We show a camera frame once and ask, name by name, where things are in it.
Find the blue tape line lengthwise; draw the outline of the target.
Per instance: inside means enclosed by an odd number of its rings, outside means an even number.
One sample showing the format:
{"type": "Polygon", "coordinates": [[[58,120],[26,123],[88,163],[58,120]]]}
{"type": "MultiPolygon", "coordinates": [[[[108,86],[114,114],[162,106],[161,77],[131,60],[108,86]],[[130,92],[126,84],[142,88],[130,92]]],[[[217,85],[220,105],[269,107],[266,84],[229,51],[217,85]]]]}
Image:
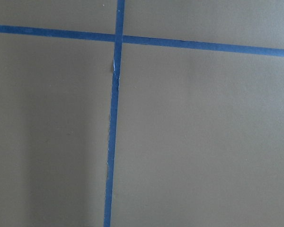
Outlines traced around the blue tape line lengthwise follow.
{"type": "Polygon", "coordinates": [[[123,44],[123,27],[124,27],[124,8],[125,1],[117,2],[116,24],[115,24],[115,44],[113,58],[113,76],[111,89],[110,121],[107,151],[107,176],[104,206],[103,226],[111,226],[112,198],[113,198],[113,179],[115,163],[115,140],[117,129],[118,115],[118,98],[119,98],[119,80],[121,70],[122,44],[123,44]]]}

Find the blue tape line crosswise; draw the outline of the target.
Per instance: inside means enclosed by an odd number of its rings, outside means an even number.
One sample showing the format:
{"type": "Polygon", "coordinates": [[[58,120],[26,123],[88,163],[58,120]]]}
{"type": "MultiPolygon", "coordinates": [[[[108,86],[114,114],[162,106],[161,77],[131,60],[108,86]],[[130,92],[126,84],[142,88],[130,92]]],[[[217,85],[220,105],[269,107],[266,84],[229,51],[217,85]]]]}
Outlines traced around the blue tape line crosswise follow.
{"type": "MultiPolygon", "coordinates": [[[[92,40],[92,41],[103,41],[103,42],[115,41],[114,34],[46,29],[46,28],[35,28],[35,27],[25,27],[25,26],[0,25],[0,33],[92,40]]],[[[175,48],[198,49],[198,50],[209,50],[209,51],[220,51],[220,52],[236,52],[236,53],[245,53],[245,54],[284,57],[284,49],[245,46],[245,45],[183,41],[183,40],[141,37],[141,36],[131,36],[131,35],[124,35],[122,37],[122,42],[126,44],[166,46],[166,47],[175,47],[175,48]]]]}

